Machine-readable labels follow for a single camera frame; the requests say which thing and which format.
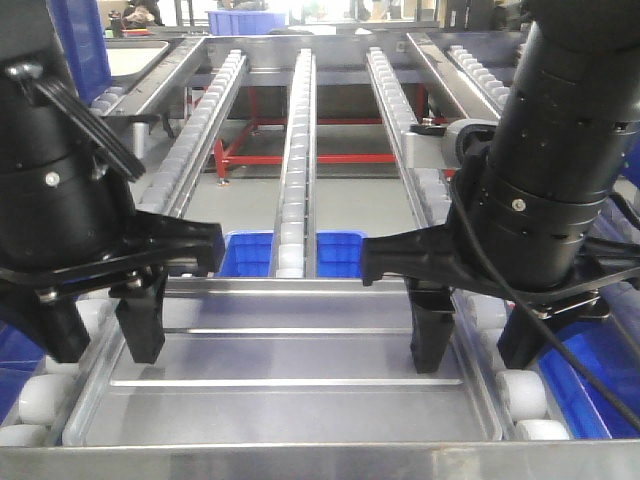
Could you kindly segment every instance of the aluminum rail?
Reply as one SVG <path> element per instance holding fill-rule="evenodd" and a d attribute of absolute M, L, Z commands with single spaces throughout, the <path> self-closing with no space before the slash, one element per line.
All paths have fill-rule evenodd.
<path fill-rule="evenodd" d="M 407 52 L 423 73 L 423 80 L 442 114 L 450 120 L 477 118 L 497 121 L 498 110 L 477 91 L 428 35 L 407 34 Z"/>
<path fill-rule="evenodd" d="M 144 191 L 140 209 L 177 218 L 184 216 L 246 71 L 246 56 L 240 50 L 231 51 Z"/>
<path fill-rule="evenodd" d="M 185 86 L 206 59 L 206 37 L 185 38 L 107 115 L 117 118 L 157 113 L 171 91 Z"/>
<path fill-rule="evenodd" d="M 372 47 L 367 53 L 367 71 L 371 78 L 371 87 L 380 110 L 382 123 L 389 137 L 391 150 L 407 191 L 416 226 L 418 228 L 426 227 L 428 221 L 420 204 L 417 185 L 407 167 L 402 149 L 403 132 L 408 132 L 411 125 L 418 123 L 418 120 L 411 110 L 391 63 L 380 48 Z"/>
<path fill-rule="evenodd" d="M 315 55 L 302 49 L 289 98 L 270 276 L 316 276 L 316 124 Z"/>
<path fill-rule="evenodd" d="M 400 176 L 405 185 L 416 226 L 424 228 L 444 223 L 451 205 L 448 186 L 439 170 L 434 168 L 414 168 L 415 159 L 409 162 L 409 159 L 405 156 L 407 150 L 403 148 L 403 142 L 406 144 L 407 135 L 416 135 L 407 134 L 407 132 L 412 124 L 417 123 L 417 120 L 389 61 L 382 51 L 375 47 L 371 48 L 367 54 L 367 69 L 371 76 L 374 96 L 389 136 L 389 143 L 396 158 Z M 429 143 L 423 145 L 423 147 L 426 147 L 425 150 L 439 145 L 441 139 L 428 137 L 427 140 Z M 423 154 L 441 155 L 439 149 L 431 152 L 425 151 Z M 470 327 L 466 327 L 472 324 L 466 308 L 466 299 L 461 292 L 455 292 L 452 298 L 456 303 L 458 312 L 457 321 L 459 324 L 465 325 L 458 337 L 464 350 L 467 352 L 472 351 L 474 356 L 478 357 L 480 350 L 476 345 L 477 340 L 474 341 L 473 335 L 469 334 Z M 497 394 L 493 374 L 485 363 L 486 361 L 483 359 L 479 364 L 473 364 L 474 375 L 476 378 L 483 379 L 479 384 L 481 395 L 488 398 L 488 401 L 496 409 L 503 437 L 511 439 L 514 436 L 513 424 L 508 418 L 505 405 Z"/>

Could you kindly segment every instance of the red metal frame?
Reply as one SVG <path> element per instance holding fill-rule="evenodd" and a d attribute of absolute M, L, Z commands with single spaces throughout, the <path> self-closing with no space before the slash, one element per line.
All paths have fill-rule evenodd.
<path fill-rule="evenodd" d="M 218 140 L 213 147 L 213 157 L 220 179 L 227 176 L 229 165 L 279 165 L 282 157 L 279 155 L 238 155 L 249 135 L 262 125 L 282 125 L 287 124 L 286 118 L 262 118 L 258 108 L 258 95 L 255 87 L 249 87 L 249 108 L 251 118 L 247 125 L 233 142 L 224 148 L 222 142 Z M 417 116 L 419 119 L 424 115 L 425 90 L 422 85 L 418 86 L 416 93 Z M 380 118 L 321 118 L 318 125 L 377 125 L 382 123 Z M 318 155 L 318 163 L 393 163 L 395 157 L 390 153 L 378 154 L 332 154 Z"/>

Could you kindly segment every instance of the roller conveyor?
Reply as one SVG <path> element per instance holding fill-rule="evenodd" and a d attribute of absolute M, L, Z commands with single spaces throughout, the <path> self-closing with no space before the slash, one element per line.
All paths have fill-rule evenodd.
<path fill-rule="evenodd" d="M 311 50 L 298 55 L 289 99 L 280 195 L 274 225 L 271 276 L 316 276 L 316 62 Z"/>
<path fill-rule="evenodd" d="M 594 471 L 614 468 L 613 478 L 634 478 L 635 469 L 626 461 L 633 458 L 633 441 L 496 442 L 532 439 L 531 425 L 542 420 L 524 418 L 514 425 L 513 419 L 530 416 L 535 408 L 508 410 L 504 392 L 510 380 L 503 377 L 509 374 L 494 379 L 503 369 L 495 357 L 495 335 L 506 317 L 504 302 L 457 292 L 459 331 L 445 364 L 434 376 L 416 375 L 407 348 L 410 312 L 403 282 L 385 280 L 363 290 L 357 281 L 313 278 L 316 91 L 322 75 L 326 79 L 335 73 L 327 72 L 326 52 L 313 42 L 311 48 L 296 45 L 300 53 L 295 66 L 292 62 L 270 272 L 280 278 L 172 279 L 165 308 L 167 347 L 154 366 L 134 364 L 113 318 L 107 320 L 102 341 L 93 347 L 99 357 L 81 365 L 79 382 L 88 381 L 82 393 L 76 391 L 80 401 L 69 402 L 64 414 L 75 407 L 71 419 L 59 418 L 49 437 L 49 445 L 58 444 L 64 429 L 64 444 L 76 448 L 36 449 L 49 478 L 81 475 L 69 463 L 71 452 L 81 463 L 93 463 L 105 478 L 121 470 L 135 472 L 141 458 L 148 463 L 140 471 L 149 476 L 155 469 L 156 478 L 168 477 L 169 470 L 177 478 L 214 470 L 221 478 L 246 479 L 360 478 L 373 471 L 383 478 L 431 472 L 448 479 L 462 471 L 494 478 L 505 456 L 526 458 L 536 472 L 532 478 L 578 478 L 574 464 L 588 461 Z M 409 127 L 418 123 L 398 80 L 407 74 L 396 68 L 393 49 L 361 47 L 357 58 L 366 62 L 366 81 L 373 87 L 416 225 L 442 223 L 450 204 L 446 180 L 421 163 L 426 160 L 416 152 L 424 148 L 412 149 L 407 142 L 414 135 Z M 241 51 L 215 50 L 224 60 L 139 208 L 184 215 L 240 85 L 260 75 L 257 81 L 269 82 L 268 73 L 250 68 L 252 48 L 249 42 Z M 486 99 L 481 103 L 486 107 Z M 426 151 L 440 157 L 438 141 L 428 140 L 433 142 Z M 304 162 L 296 164 L 302 157 Z M 292 187 L 302 187 L 303 198 L 294 198 L 302 201 L 287 201 L 293 198 L 287 195 Z M 302 224 L 303 242 L 298 241 L 300 230 L 288 230 L 287 224 Z M 283 271 L 288 265 L 278 263 L 280 247 L 290 244 L 285 237 L 303 245 L 295 271 Z M 557 418 L 554 406 L 549 408 Z M 29 462 L 23 452 L 3 450 L 0 458 L 9 474 Z M 625 461 L 612 465 L 607 459 L 620 459 L 616 455 Z M 126 473 L 120 476 L 127 478 Z M 505 473 L 504 478 L 512 477 Z"/>

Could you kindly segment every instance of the black cable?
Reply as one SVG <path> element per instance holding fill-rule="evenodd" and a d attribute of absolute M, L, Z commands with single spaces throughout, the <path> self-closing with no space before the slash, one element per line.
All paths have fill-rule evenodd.
<path fill-rule="evenodd" d="M 113 131 L 71 93 L 67 86 L 55 77 L 33 80 L 34 86 L 73 123 L 108 153 L 105 161 L 129 181 L 135 181 L 144 172 L 144 165 L 115 136 Z"/>
<path fill-rule="evenodd" d="M 484 253 L 482 245 L 478 241 L 473 226 L 467 217 L 467 213 L 464 210 L 464 206 L 457 190 L 458 177 L 454 177 L 451 182 L 451 201 L 458 213 L 458 218 L 462 224 L 463 230 L 467 239 L 469 240 L 471 247 L 474 250 L 478 260 L 482 267 L 486 270 L 489 276 L 504 290 L 509 298 L 511 298 L 517 307 L 519 307 L 526 317 L 531 321 L 533 326 L 544 336 L 547 342 L 555 348 L 560 355 L 576 370 L 582 377 L 589 382 L 593 388 L 595 388 L 619 413 L 622 417 L 629 422 L 637 431 L 640 432 L 640 418 L 631 410 L 620 397 L 609 389 L 597 376 L 595 376 L 587 367 L 585 367 L 580 360 L 556 337 L 556 335 L 549 329 L 547 324 L 540 319 L 533 309 L 527 305 L 527 302 L 520 296 L 520 294 L 514 290 L 504 277 L 498 272 L 491 260 Z"/>
<path fill-rule="evenodd" d="M 625 198 L 618 192 L 611 192 L 609 198 L 613 200 L 613 203 L 615 203 L 616 207 L 622 212 L 624 218 L 629 220 L 629 223 L 631 223 L 636 230 L 640 230 L 640 217 L 638 217 L 638 214 L 629 206 Z"/>

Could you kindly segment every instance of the blue container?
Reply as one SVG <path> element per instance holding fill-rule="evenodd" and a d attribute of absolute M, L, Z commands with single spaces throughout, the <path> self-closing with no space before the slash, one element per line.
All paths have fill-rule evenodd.
<path fill-rule="evenodd" d="M 95 0 L 47 0 L 80 98 L 87 104 L 111 86 Z"/>
<path fill-rule="evenodd" d="M 360 278 L 360 254 L 364 232 L 318 233 L 318 276 Z"/>
<path fill-rule="evenodd" d="M 0 422 L 11 410 L 43 355 L 25 335 L 0 322 Z"/>
<path fill-rule="evenodd" d="M 266 35 L 286 24 L 284 13 L 249 10 L 216 10 L 207 13 L 211 34 L 219 36 Z"/>
<path fill-rule="evenodd" d="M 33 372 L 44 353 L 22 332 L 5 325 L 0 326 L 0 368 Z"/>
<path fill-rule="evenodd" d="M 30 377 L 30 372 L 0 368 L 0 422 L 16 403 L 22 387 Z"/>
<path fill-rule="evenodd" d="M 219 277 L 266 277 L 271 263 L 272 232 L 227 235 L 227 253 Z"/>
<path fill-rule="evenodd" d="M 363 232 L 318 232 L 318 276 L 359 278 Z M 272 232 L 227 235 L 227 253 L 219 277 L 266 277 L 271 263 Z"/>
<path fill-rule="evenodd" d="M 636 414 L 640 414 L 639 360 L 626 346 L 613 322 L 591 326 L 564 344 Z M 538 363 L 576 438 L 640 436 L 640 432 L 629 425 L 557 351 L 547 352 Z"/>

